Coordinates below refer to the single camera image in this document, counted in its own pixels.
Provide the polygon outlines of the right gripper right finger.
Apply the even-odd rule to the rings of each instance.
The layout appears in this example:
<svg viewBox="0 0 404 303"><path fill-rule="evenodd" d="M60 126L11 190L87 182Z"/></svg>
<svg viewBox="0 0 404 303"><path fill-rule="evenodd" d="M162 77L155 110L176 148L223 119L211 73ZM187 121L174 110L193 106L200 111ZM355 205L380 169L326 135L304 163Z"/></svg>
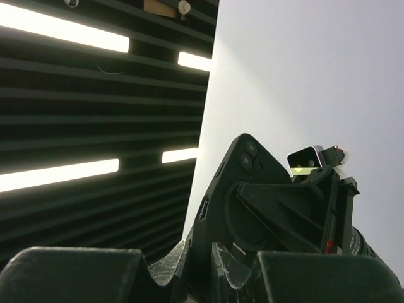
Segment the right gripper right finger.
<svg viewBox="0 0 404 303"><path fill-rule="evenodd" d="M259 252L251 268L217 242L213 302L400 302L401 285L370 256Z"/></svg>

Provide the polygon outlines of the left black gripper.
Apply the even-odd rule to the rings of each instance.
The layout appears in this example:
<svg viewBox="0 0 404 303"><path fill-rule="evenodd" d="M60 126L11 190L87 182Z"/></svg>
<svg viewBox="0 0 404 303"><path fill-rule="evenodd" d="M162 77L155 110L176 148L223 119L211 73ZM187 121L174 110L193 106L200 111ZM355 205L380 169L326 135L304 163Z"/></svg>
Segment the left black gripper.
<svg viewBox="0 0 404 303"><path fill-rule="evenodd" d="M338 183L327 165L300 183L244 184L237 198L268 233L289 252L379 256L352 225L354 198L360 192L353 177Z"/></svg>

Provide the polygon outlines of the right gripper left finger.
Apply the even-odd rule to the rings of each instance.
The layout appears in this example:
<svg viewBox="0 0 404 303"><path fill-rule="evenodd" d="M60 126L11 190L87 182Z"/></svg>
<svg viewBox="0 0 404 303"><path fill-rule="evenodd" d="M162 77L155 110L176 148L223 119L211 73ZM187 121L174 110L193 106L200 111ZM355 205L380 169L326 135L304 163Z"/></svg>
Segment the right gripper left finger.
<svg viewBox="0 0 404 303"><path fill-rule="evenodd" d="M185 302L189 243L147 265L138 249L29 247L1 272L1 302Z"/></svg>

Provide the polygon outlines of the phone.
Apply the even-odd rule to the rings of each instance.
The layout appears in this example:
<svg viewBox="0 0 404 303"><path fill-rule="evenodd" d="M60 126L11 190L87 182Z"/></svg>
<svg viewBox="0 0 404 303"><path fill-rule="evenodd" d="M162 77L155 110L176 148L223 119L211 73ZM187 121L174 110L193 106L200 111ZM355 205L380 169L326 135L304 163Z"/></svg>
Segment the phone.
<svg viewBox="0 0 404 303"><path fill-rule="evenodd" d="M277 241L237 197L240 185L288 184L290 175L253 136L242 134L231 143L203 196L193 225L191 261L198 284L211 277L211 249L223 244L244 265L257 251Z"/></svg>

